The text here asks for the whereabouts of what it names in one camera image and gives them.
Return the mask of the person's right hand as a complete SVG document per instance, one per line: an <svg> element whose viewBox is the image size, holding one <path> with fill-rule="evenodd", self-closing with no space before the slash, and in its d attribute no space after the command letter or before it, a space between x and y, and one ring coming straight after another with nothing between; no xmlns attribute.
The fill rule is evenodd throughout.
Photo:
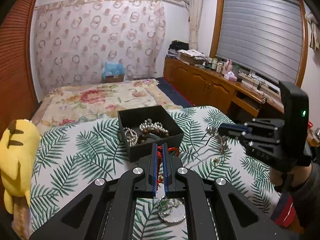
<svg viewBox="0 0 320 240"><path fill-rule="evenodd" d="M290 192L294 187L303 185L310 177L312 164L309 166L295 166L287 173L270 168L269 178L277 192Z"/></svg>

